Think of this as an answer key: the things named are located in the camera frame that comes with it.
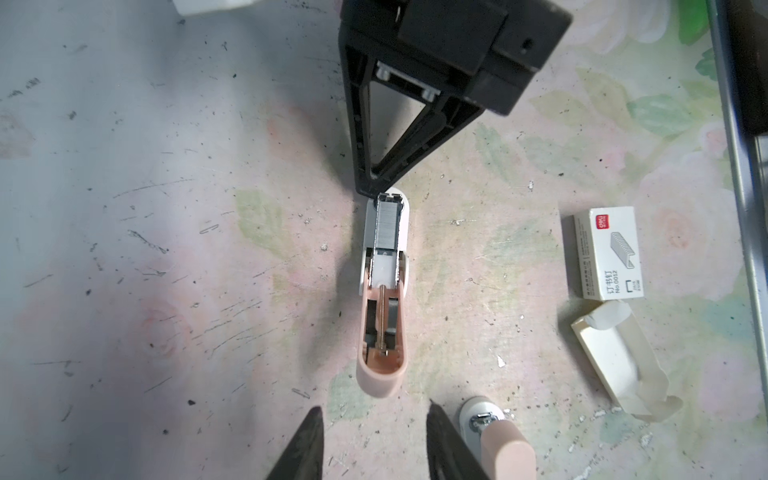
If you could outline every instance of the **white object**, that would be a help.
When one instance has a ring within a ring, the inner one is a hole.
[[[667,396],[669,378],[626,303],[606,302],[571,327],[611,398],[625,412],[661,422],[682,408],[681,399]]]
[[[232,10],[233,8],[247,7],[258,0],[174,0],[174,7],[179,15],[188,17],[201,13],[218,12],[219,10]]]
[[[633,207],[592,208],[574,215],[583,297],[644,295]]]

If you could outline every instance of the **floral tablecloth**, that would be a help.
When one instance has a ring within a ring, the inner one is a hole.
[[[425,478],[430,400],[485,395],[541,478],[764,477],[704,3],[561,5],[574,24],[511,115],[398,184],[411,359],[384,400],[354,378],[340,1],[0,6],[0,476],[262,478],[320,405],[325,476]],[[611,404],[570,327],[596,307],[570,216],[614,205],[636,208],[631,306],[684,401],[660,424]]]

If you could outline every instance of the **black metal bracket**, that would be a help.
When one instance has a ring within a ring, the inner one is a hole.
[[[339,28],[357,191],[375,198],[486,108],[509,114],[571,24],[547,0],[345,0]],[[376,81],[425,104],[370,157]]]

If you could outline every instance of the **stapler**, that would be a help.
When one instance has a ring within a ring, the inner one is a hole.
[[[509,114],[572,17],[547,0],[344,0],[341,17],[355,188],[369,198],[357,381],[385,397],[402,384],[409,358],[409,205],[392,185],[485,109]],[[380,161],[370,154],[373,81],[424,104]]]

